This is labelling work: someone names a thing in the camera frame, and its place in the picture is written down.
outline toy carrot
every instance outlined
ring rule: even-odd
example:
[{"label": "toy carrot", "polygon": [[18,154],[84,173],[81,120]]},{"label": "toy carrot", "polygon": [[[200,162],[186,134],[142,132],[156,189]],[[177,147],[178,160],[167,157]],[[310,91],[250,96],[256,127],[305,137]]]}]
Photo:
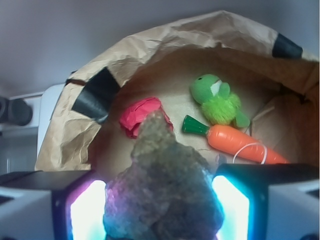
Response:
[{"label": "toy carrot", "polygon": [[[258,145],[258,140],[228,125],[216,124],[209,127],[193,117],[186,115],[183,121],[182,131],[206,136],[211,147],[228,154],[235,155],[238,153],[239,157],[258,163],[261,163],[264,158],[266,147]],[[289,163],[284,157],[272,149],[266,149],[265,164]]]}]

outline green bird toy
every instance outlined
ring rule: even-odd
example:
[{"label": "green bird toy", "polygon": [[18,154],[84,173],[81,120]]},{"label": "green bird toy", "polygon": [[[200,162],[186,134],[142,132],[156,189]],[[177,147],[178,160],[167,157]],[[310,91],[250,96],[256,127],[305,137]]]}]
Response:
[{"label": "green bird toy", "polygon": [[214,125],[229,125],[233,121],[238,128],[250,125],[249,118],[240,111],[240,98],[230,92],[230,86],[218,76],[205,74],[190,86],[194,100],[201,104],[204,116]]}]

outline crumpled red paper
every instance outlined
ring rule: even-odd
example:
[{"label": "crumpled red paper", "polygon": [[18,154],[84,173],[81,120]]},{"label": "crumpled red paper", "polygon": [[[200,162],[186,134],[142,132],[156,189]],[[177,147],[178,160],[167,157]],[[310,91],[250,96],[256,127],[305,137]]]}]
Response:
[{"label": "crumpled red paper", "polygon": [[120,126],[125,130],[125,134],[129,138],[136,139],[140,124],[146,119],[149,113],[156,110],[160,110],[163,113],[169,128],[173,131],[174,126],[162,108],[161,101],[157,97],[147,97],[131,104],[120,117]]}]

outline cyan light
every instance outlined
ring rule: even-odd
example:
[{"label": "cyan light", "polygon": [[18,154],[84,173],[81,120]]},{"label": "cyan light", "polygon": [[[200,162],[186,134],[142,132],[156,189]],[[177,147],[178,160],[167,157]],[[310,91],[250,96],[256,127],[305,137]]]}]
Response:
[{"label": "cyan light", "polygon": [[106,238],[103,225],[106,183],[95,180],[71,204],[70,216],[73,240],[102,240]]},{"label": "cyan light", "polygon": [[221,175],[213,179],[212,188],[224,211],[224,221],[217,233],[218,240],[247,240],[249,199]]}]

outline rock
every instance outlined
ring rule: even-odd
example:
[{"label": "rock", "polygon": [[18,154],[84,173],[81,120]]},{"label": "rock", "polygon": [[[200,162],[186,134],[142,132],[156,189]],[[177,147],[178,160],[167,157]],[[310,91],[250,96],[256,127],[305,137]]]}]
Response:
[{"label": "rock", "polygon": [[213,240],[223,222],[212,170],[176,142],[163,115],[139,130],[132,165],[106,186],[103,223],[110,239]]}]

